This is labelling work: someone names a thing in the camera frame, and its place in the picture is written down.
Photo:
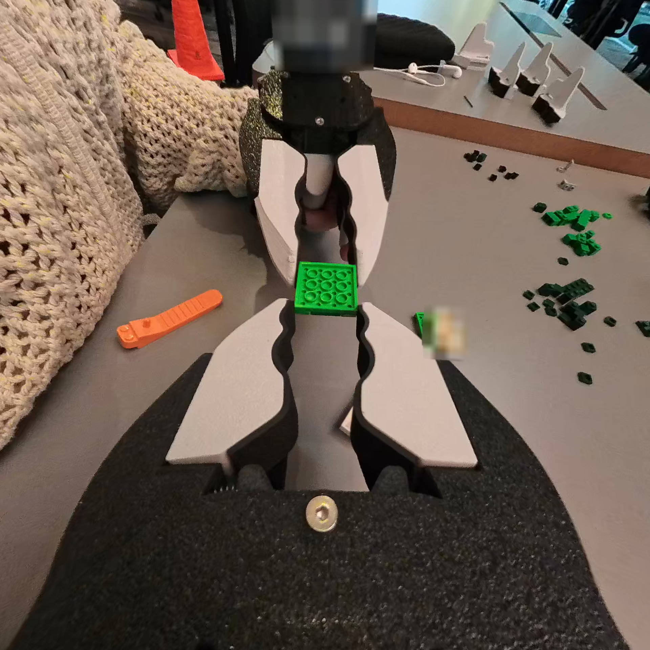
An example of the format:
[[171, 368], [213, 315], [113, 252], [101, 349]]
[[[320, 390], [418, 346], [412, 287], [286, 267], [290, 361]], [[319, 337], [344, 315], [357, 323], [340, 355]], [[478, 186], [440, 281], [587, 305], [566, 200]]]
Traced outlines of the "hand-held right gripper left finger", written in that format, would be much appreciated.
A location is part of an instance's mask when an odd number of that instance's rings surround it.
[[224, 338], [167, 451], [168, 464], [218, 464], [230, 478], [257, 465], [275, 489], [285, 488], [298, 437], [288, 377], [294, 333], [294, 304], [279, 298]]

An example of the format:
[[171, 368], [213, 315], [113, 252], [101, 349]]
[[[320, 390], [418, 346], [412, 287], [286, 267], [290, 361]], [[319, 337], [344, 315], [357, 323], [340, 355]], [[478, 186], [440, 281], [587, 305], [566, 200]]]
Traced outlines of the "orange traffic cone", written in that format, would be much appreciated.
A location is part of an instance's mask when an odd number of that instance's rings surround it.
[[175, 47], [167, 54], [176, 67], [204, 81], [225, 76], [210, 48], [198, 1], [171, 1]]

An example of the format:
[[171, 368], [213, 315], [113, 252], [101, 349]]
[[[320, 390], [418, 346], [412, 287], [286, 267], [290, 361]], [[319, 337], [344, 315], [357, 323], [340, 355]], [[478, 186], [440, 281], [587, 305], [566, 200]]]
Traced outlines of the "white wedge-shaped part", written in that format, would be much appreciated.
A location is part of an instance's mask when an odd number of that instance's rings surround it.
[[485, 70], [490, 66], [495, 43], [486, 37], [487, 23], [478, 23], [460, 50], [454, 54], [453, 64], [461, 69]]
[[552, 49], [553, 43], [546, 43], [532, 59], [528, 67], [519, 73], [516, 86], [520, 93], [528, 97], [533, 97], [546, 84], [550, 75], [548, 61]]
[[522, 42], [503, 69], [490, 68], [488, 86], [501, 100], [510, 100], [516, 91], [517, 79], [521, 73], [521, 57], [525, 47], [525, 42]]
[[532, 104], [532, 110], [549, 126], [564, 119], [567, 105], [586, 69], [578, 67], [565, 79], [557, 79], [545, 87], [544, 92]]

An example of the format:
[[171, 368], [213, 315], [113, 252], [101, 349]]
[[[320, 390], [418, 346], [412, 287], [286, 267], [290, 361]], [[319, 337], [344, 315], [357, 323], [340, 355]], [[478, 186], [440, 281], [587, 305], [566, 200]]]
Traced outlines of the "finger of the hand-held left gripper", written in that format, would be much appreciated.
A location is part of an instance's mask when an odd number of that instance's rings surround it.
[[337, 172], [349, 194], [347, 216], [353, 233], [348, 253], [353, 255], [358, 282], [366, 283], [379, 256], [388, 212], [376, 147], [355, 145], [338, 158]]
[[297, 191], [302, 188], [306, 160], [282, 140], [264, 139], [255, 207], [263, 238], [276, 270], [292, 286], [297, 276], [297, 223], [301, 215]]

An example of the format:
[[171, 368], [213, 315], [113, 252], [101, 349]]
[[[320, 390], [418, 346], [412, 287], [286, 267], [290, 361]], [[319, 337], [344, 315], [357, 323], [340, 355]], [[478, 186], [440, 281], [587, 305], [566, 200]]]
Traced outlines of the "pile of dark green pieces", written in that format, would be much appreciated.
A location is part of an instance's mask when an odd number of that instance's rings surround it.
[[[526, 308], [531, 311], [543, 310], [544, 313], [561, 322], [564, 327], [576, 332], [587, 324], [588, 317], [597, 311], [597, 304], [592, 300], [577, 302], [594, 290], [594, 286], [584, 278], [578, 278], [565, 285], [558, 283], [544, 283], [537, 290], [525, 290], [522, 297], [526, 300]], [[603, 323], [609, 328], [617, 325], [617, 320], [607, 315]], [[636, 321], [638, 331], [649, 338], [649, 321]], [[581, 349], [585, 353], [594, 354], [596, 347], [592, 342], [581, 342]], [[586, 386], [593, 385], [593, 377], [589, 372], [577, 372], [577, 380]]]

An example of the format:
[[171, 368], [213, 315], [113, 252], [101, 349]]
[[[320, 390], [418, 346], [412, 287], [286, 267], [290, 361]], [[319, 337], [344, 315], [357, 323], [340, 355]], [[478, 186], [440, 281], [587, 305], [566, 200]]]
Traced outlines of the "pile of green lego bricks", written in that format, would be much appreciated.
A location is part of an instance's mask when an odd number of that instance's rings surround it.
[[576, 204], [548, 210], [547, 204], [539, 201], [532, 206], [532, 211], [547, 227], [566, 228], [560, 241], [578, 257], [592, 257], [602, 250], [595, 239], [593, 225], [599, 220], [613, 219], [612, 213], [583, 209]]

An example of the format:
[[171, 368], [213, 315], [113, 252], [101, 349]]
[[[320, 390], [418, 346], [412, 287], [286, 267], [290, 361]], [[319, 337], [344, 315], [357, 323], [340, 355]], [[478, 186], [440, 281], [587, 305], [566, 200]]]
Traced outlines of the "person's knit sweater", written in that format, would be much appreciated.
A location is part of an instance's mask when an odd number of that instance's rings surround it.
[[1, 448], [144, 241], [111, 1], [1, 2]]

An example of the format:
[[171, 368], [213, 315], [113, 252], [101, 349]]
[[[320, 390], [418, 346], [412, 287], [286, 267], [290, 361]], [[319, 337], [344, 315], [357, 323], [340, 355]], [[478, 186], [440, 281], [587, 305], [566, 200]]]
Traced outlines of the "person's left hand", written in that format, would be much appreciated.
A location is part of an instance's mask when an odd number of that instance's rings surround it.
[[310, 233], [325, 233], [332, 230], [340, 232], [337, 216], [337, 196], [334, 191], [327, 194], [321, 207], [313, 208], [303, 205], [303, 229]]

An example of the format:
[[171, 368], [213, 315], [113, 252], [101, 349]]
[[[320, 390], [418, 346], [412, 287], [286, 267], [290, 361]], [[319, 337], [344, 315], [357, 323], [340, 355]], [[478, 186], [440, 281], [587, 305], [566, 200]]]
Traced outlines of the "orange brick separator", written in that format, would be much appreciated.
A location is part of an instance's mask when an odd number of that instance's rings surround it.
[[118, 340], [127, 350], [141, 349], [211, 313], [222, 302], [223, 296], [219, 290], [205, 291], [158, 315], [119, 326], [116, 329]]

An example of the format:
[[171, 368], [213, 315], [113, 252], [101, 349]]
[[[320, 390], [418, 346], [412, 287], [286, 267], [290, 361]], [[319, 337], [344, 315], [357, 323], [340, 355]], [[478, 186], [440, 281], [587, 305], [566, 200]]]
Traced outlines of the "black office chair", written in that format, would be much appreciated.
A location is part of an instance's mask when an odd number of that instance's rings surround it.
[[376, 68], [402, 69], [450, 62], [456, 52], [453, 41], [436, 26], [392, 14], [376, 20]]

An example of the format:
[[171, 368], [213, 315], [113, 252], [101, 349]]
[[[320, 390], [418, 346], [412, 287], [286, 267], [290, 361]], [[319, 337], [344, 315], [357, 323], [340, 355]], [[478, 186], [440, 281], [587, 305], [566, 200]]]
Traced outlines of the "group of black office chairs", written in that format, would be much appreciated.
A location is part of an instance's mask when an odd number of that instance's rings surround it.
[[624, 73], [646, 65], [640, 43], [649, 36], [648, 1], [551, 1], [547, 12]]

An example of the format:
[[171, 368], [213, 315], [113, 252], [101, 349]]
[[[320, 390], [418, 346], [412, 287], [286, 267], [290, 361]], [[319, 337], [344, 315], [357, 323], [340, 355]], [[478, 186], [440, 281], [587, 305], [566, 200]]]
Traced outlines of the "group of black lego pieces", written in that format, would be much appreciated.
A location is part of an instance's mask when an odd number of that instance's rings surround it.
[[464, 152], [462, 157], [476, 173], [485, 173], [485, 178], [490, 183], [514, 181], [520, 177], [520, 172], [515, 167], [498, 163], [486, 151], [470, 150]]

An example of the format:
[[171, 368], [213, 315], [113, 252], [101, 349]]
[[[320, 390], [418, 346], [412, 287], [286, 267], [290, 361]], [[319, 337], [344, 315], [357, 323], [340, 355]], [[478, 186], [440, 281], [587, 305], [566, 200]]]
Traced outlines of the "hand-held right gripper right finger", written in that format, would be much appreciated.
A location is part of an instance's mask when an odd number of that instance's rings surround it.
[[388, 467], [410, 490], [436, 492], [433, 470], [478, 468], [478, 457], [438, 362], [421, 339], [371, 302], [357, 313], [359, 342], [350, 439], [369, 490]]

